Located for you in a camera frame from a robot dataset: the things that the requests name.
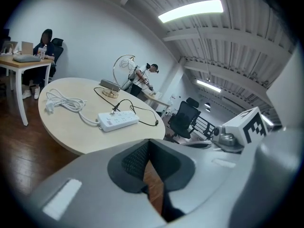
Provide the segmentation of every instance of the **fluorescent light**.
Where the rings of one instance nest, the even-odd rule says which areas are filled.
[[[169,12],[166,12],[158,18],[163,22],[166,23],[168,21],[178,19],[181,17],[200,14],[200,13],[222,13],[223,6],[220,0],[210,0],[210,1],[203,1],[203,2],[196,2],[192,4],[188,4],[177,9],[173,9]]]
[[[214,87],[214,86],[212,86],[212,85],[210,85],[210,84],[204,83],[204,82],[202,82],[202,81],[200,81],[200,80],[197,80],[197,83],[200,84],[200,85],[203,85],[203,86],[205,86],[205,87],[208,87],[208,88],[210,88],[210,89],[213,89],[213,90],[215,90],[215,91],[217,91],[217,92],[219,92],[219,93],[220,93],[220,91],[221,91],[221,89],[216,88],[216,87]]]
[[[262,114],[262,118],[264,119],[264,121],[268,124],[268,125],[270,125],[270,126],[273,126],[274,124],[267,118],[267,117],[265,117],[263,114]]]

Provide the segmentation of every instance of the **person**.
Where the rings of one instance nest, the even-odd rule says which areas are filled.
[[[54,60],[54,45],[51,42],[53,35],[53,31],[51,29],[46,29],[41,36],[40,43],[35,46],[33,49],[33,55],[40,56],[40,49],[43,48],[45,45],[47,46],[47,51],[45,53],[44,58]],[[33,80],[33,84],[36,85],[34,98],[37,100],[40,94],[40,84],[43,82],[46,76],[47,66],[40,66],[32,69],[25,70],[23,73],[22,84],[26,86],[26,90],[24,91],[22,98],[26,99],[31,97],[31,91],[29,89],[29,82]]]
[[[150,65],[147,63],[147,65],[143,65],[137,69],[130,94],[137,97],[142,90],[150,89],[153,91],[153,87],[149,84],[149,74],[158,72],[158,66],[156,64]]]

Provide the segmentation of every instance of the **pants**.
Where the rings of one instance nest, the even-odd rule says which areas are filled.
[[[29,86],[30,80],[33,80],[33,84],[40,85],[46,77],[46,71],[47,66],[25,70],[23,73],[22,84]]]
[[[137,97],[138,94],[141,92],[141,90],[142,90],[142,88],[140,88],[139,86],[136,86],[135,84],[133,84],[130,94],[134,95],[135,97]]]

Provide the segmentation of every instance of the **shoe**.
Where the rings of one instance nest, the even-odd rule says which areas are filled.
[[[26,99],[26,98],[29,98],[29,97],[31,97],[31,96],[32,96],[32,94],[31,94],[30,90],[27,89],[27,90],[25,90],[25,91],[23,92],[23,94],[22,94],[22,99]]]
[[[39,95],[40,95],[40,87],[35,88],[34,99],[37,100],[39,98]]]

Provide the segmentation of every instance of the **lamp base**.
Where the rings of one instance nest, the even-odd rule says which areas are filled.
[[[111,89],[104,89],[103,94],[107,97],[110,97],[110,98],[117,98],[118,97],[118,92],[114,92]]]

